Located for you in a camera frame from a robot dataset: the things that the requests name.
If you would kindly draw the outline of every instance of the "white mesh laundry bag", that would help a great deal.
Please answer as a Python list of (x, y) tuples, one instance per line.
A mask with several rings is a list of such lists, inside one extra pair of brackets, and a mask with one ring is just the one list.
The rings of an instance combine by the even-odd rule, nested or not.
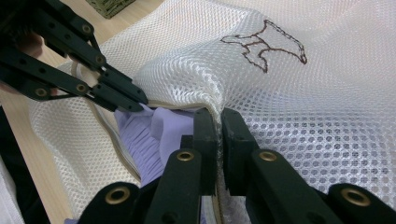
[[(102, 51), (151, 105), (206, 106), (217, 122), (235, 109), (310, 186), (352, 183), (395, 208), (396, 3), (224, 2), (165, 1)], [(98, 186), (135, 180), (83, 100), (32, 103), (31, 117), (76, 217)], [(243, 198), (219, 197), (225, 222), (249, 223)]]

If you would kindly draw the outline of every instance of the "zipper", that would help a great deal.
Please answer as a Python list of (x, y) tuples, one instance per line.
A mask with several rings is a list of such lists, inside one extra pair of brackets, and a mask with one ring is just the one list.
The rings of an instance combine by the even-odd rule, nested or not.
[[(72, 63), (72, 68), (71, 68), (71, 74), (74, 77), (78, 77), (80, 79), (82, 78), (82, 74), (80, 73), (80, 70), (78, 69), (78, 64), (73, 62)], [(141, 177), (140, 174), (137, 170), (136, 165), (134, 164), (134, 160), (129, 154), (128, 150), (123, 146), (119, 134), (117, 130), (113, 128), (112, 125), (109, 124), (109, 121), (106, 119), (104, 113), (102, 112), (102, 109), (94, 104), (93, 102), (86, 100), (88, 106), (90, 107), (91, 112), (95, 116), (96, 120), (101, 124), (101, 126), (106, 130), (108, 136), (111, 139), (111, 142), (113, 144), (114, 150), (117, 154), (117, 157), (119, 158), (120, 162), (123, 164), (123, 166), (128, 170), (128, 172), (132, 175), (133, 178), (135, 178), (138, 182), (141, 182)], [(209, 223), (209, 224), (225, 224), (224, 222), (224, 217), (221, 209), (221, 199), (219, 195), (219, 184), (216, 185), (216, 195), (211, 197), (211, 204), (209, 209), (213, 210), (213, 216), (211, 219), (215, 220), (215, 223)]]

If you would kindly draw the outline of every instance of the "wooden table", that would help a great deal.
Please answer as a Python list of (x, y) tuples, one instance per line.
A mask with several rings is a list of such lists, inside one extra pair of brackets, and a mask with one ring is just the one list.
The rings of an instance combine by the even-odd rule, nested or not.
[[(83, 0), (63, 0), (62, 2), (70, 6), (79, 16), (95, 27), (96, 39), (101, 44), (111, 36), (142, 19), (162, 1), (136, 0), (111, 20), (104, 19)], [(44, 47), (44, 53), (39, 60), (52, 66), (65, 62), (64, 58), (46, 47)], [(35, 181), (50, 222), (54, 224), (64, 223), (65, 218), (72, 217), (71, 209), (57, 175), (52, 154), (32, 131), (26, 98), (21, 95), (0, 91), (0, 102)]]

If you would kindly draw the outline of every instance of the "zipper teeth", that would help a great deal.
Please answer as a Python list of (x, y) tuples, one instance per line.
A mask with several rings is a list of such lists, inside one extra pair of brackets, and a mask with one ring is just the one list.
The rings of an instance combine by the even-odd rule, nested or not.
[(111, 125), (108, 124), (108, 121), (104, 118), (102, 112), (94, 103), (88, 100), (87, 103), (90, 106), (91, 111), (95, 115), (98, 122), (104, 127), (104, 129), (108, 133), (108, 136), (110, 137), (111, 142), (113, 143), (114, 150), (116, 151), (116, 154), (119, 157), (121, 163), (137, 181), (141, 182), (139, 172), (137, 171), (137, 168), (134, 162), (132, 161), (131, 156), (120, 143), (120, 138), (117, 132), (113, 129)]
[(217, 224), (225, 224), (220, 201), (221, 201), (221, 199), (220, 199), (220, 194), (219, 194), (219, 183), (217, 183), (216, 184), (216, 195), (214, 197), (212, 197), (213, 210), (215, 213), (216, 223)]

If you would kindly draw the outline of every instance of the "embroidered dog outline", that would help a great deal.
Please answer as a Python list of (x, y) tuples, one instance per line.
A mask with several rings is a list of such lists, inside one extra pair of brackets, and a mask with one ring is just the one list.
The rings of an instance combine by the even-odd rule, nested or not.
[[(272, 48), (267, 43), (267, 41), (260, 37), (260, 35), (264, 34), (264, 32), (267, 30), (268, 26), (271, 26), (276, 32), (280, 33), (288, 40), (296, 44), (299, 54), (282, 48)], [(242, 46), (244, 49), (246, 49), (246, 51), (243, 52), (242, 55), (247, 59), (249, 63), (260, 67), (260, 69), (264, 73), (268, 72), (268, 62), (267, 59), (264, 57), (264, 54), (270, 51), (282, 51), (296, 57), (303, 64), (307, 63), (304, 46), (300, 43), (300, 41), (298, 41), (293, 36), (287, 34), (280, 27), (268, 20), (264, 20), (264, 27), (259, 32), (253, 35), (227, 35), (224, 36), (220, 41), (226, 44), (238, 44)]]

